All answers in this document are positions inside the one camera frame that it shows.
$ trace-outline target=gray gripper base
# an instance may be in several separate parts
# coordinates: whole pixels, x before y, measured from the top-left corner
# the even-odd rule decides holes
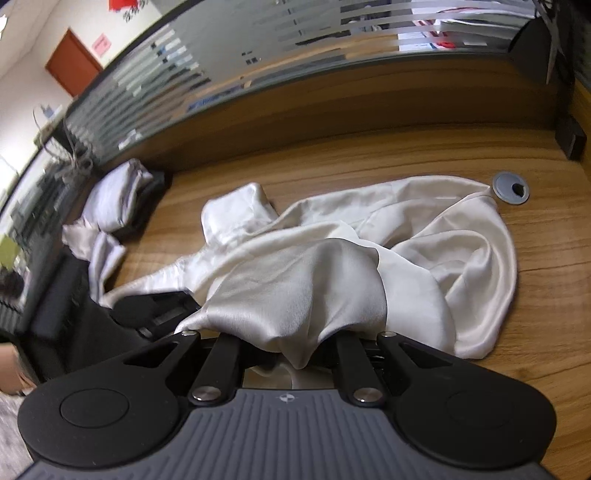
[[[230,403],[194,410],[170,443],[129,465],[78,472],[38,462],[20,478],[547,480],[552,477],[534,463],[503,472],[471,472],[437,463],[406,445],[381,410],[352,406],[336,390],[239,390]]]

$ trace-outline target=red door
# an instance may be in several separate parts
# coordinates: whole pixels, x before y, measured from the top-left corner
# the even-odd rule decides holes
[[[71,30],[61,39],[45,68],[73,97],[80,95],[102,71],[100,63]]]

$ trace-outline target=white wall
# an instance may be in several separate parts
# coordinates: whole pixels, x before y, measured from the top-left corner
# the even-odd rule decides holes
[[[22,171],[37,150],[33,143],[37,134],[33,107],[43,103],[56,109],[60,105],[66,107],[70,101],[70,95],[32,54],[23,57],[0,79],[0,155]],[[36,116],[43,126],[45,117],[41,109],[36,110]],[[5,180],[0,177],[0,189]]]
[[[126,23],[122,12],[109,11],[107,0],[61,0],[41,30],[33,53],[40,65],[47,64],[69,28],[101,65],[106,66],[160,17],[151,2]],[[99,58],[92,50],[92,44],[103,33],[112,45]]]

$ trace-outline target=ceiling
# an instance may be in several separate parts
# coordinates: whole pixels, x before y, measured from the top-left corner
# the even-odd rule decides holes
[[[0,17],[8,17],[8,24],[0,40],[0,78],[31,51],[43,25],[59,1],[11,0],[0,8]]]

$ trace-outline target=red decoration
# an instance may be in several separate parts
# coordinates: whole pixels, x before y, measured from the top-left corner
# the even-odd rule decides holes
[[[138,0],[109,0],[109,10],[118,12],[122,8],[138,6]]]

